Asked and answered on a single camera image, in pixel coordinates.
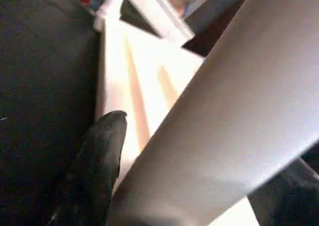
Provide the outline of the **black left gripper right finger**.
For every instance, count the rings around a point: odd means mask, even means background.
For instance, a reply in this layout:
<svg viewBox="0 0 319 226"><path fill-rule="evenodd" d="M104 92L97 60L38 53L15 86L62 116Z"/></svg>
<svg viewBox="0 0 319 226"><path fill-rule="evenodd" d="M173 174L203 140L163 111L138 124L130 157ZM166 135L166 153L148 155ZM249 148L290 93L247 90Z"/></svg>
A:
<svg viewBox="0 0 319 226"><path fill-rule="evenodd" d="M248 196L261 226L317 226L319 174L298 158Z"/></svg>

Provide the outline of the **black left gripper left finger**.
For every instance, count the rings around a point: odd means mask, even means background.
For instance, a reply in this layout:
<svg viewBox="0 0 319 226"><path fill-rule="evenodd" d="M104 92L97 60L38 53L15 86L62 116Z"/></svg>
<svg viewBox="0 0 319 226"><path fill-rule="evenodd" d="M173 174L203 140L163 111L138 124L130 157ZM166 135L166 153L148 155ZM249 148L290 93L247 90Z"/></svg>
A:
<svg viewBox="0 0 319 226"><path fill-rule="evenodd" d="M127 114L111 111L85 133L82 147L46 213L48 226L104 226L120 174Z"/></svg>

